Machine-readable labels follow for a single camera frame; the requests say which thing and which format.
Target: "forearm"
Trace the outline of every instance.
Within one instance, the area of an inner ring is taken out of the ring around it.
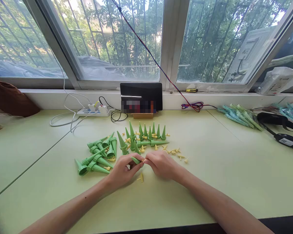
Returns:
[[[234,200],[185,170],[177,181],[188,188],[196,200],[212,215],[228,234],[273,232]]]
[[[49,212],[20,234],[65,233],[107,192],[108,182],[104,178],[89,190]]]

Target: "hand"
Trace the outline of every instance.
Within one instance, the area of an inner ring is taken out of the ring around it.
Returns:
[[[117,190],[128,183],[137,171],[143,167],[144,164],[142,162],[136,164],[131,157],[140,161],[144,160],[144,158],[138,153],[120,156],[114,168],[111,170],[111,173],[106,177],[109,190]]]
[[[179,182],[183,172],[186,171],[164,150],[147,153],[146,160],[143,163],[150,165],[157,176],[177,182]]]

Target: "light green desk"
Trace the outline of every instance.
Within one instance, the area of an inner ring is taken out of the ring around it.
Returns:
[[[175,160],[255,217],[293,215],[293,150],[275,144],[259,131],[252,132],[248,142],[247,136],[234,131],[236,123],[223,125],[220,119],[208,111],[162,111],[142,124],[155,121],[161,130],[166,124],[166,132],[171,134],[168,149],[180,147],[182,155],[189,157],[189,164]],[[132,119],[132,124],[138,130],[139,121]],[[102,179],[105,175],[96,172],[78,176],[74,158],[90,156],[86,145],[89,141],[117,130],[123,133],[125,126],[129,126],[128,121],[111,123],[109,118],[87,118],[81,122],[74,134],[67,134],[0,195],[1,232],[21,231]],[[249,129],[243,129],[247,135]],[[134,178],[131,185],[101,200],[69,233],[214,222],[185,188],[157,178],[148,165],[141,170],[144,183]]]
[[[42,110],[0,130],[0,192],[68,133],[68,125],[49,127],[53,116],[65,112]],[[69,122],[71,118],[64,116],[55,123]]]

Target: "foliage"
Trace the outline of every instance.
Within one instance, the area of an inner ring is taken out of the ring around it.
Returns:
[[[115,66],[155,65],[111,0],[52,0],[77,56],[95,56]],[[129,23],[160,61],[163,0],[116,0]],[[192,0],[178,80],[221,82],[246,34],[276,24],[290,0]],[[0,59],[58,69],[26,6],[0,1]],[[159,79],[154,67],[121,68],[138,80]]]

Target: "power strip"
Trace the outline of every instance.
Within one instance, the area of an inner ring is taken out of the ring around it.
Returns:
[[[77,112],[78,116],[88,116],[89,117],[109,117],[111,114],[112,110],[106,111],[106,113],[101,113],[98,111],[98,113],[94,114],[95,111],[91,111],[89,108],[87,109],[81,109],[80,111]]]

